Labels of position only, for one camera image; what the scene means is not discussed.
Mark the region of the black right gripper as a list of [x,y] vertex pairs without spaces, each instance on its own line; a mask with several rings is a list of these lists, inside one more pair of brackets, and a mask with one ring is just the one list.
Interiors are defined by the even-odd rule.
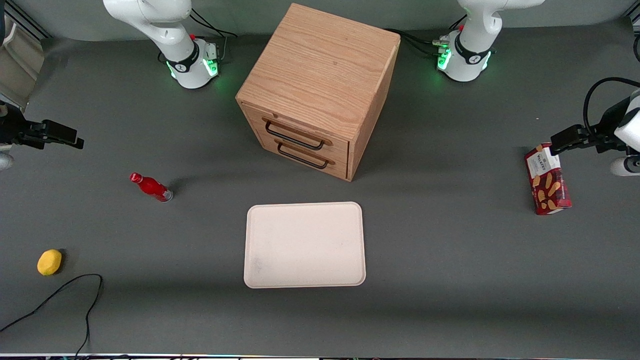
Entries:
[[[32,137],[23,137],[30,130]],[[33,123],[25,119],[23,112],[15,105],[0,103],[0,143],[16,144],[43,150],[46,144],[61,144],[76,150],[84,148],[84,139],[78,137],[77,130],[52,120]]]

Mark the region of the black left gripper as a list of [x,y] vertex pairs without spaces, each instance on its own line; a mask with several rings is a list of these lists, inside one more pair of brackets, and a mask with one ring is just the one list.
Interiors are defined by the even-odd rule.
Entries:
[[630,98],[624,98],[617,104],[608,108],[597,125],[593,127],[595,137],[583,125],[572,125],[550,137],[550,153],[558,156],[569,150],[586,149],[596,146],[596,152],[601,154],[607,151],[626,151],[626,142],[615,135],[615,130],[620,126],[626,126],[632,119],[627,114]]

